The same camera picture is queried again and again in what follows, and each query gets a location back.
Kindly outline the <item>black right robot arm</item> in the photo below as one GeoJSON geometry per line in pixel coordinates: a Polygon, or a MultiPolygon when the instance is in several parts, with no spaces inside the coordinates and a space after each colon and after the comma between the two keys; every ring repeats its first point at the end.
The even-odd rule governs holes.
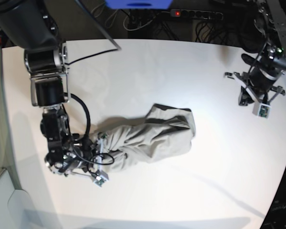
{"type": "Polygon", "coordinates": [[[45,164],[58,175],[84,176],[96,183],[107,180],[102,171],[103,141],[91,141],[87,106],[70,93],[66,43],[42,0],[0,0],[0,28],[17,46],[24,49],[24,63],[30,75],[31,103],[42,108],[40,129],[47,140],[45,164]],[[74,99],[86,116],[83,135],[71,133],[64,104],[74,99]]]}

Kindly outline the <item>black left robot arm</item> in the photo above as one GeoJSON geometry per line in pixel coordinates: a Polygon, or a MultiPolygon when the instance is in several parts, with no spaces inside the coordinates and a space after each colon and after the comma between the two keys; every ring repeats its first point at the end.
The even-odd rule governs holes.
{"type": "Polygon", "coordinates": [[[242,54],[242,60],[250,66],[247,72],[224,74],[241,87],[238,104],[269,105],[278,95],[285,95],[277,80],[286,72],[286,15],[278,0],[256,0],[257,17],[254,25],[264,41],[255,58],[242,54]]]}

